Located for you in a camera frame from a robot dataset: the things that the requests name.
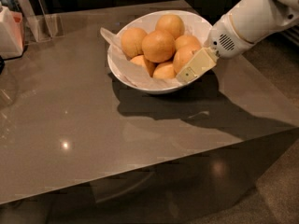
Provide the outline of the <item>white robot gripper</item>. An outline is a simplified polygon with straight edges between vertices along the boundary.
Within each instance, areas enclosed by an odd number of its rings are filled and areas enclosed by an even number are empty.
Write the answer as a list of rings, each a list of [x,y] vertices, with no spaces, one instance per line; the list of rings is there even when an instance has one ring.
[[[209,30],[205,47],[195,52],[176,79],[189,84],[212,69],[220,58],[231,59],[253,47],[235,28],[232,15],[223,15]]]

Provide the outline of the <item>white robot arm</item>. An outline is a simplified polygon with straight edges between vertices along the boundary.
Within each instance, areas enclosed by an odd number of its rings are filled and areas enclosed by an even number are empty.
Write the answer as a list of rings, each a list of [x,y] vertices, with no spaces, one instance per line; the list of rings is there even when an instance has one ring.
[[[215,67],[219,58],[234,58],[298,22],[299,0],[241,0],[212,26],[205,45],[180,69],[177,79],[188,84]]]

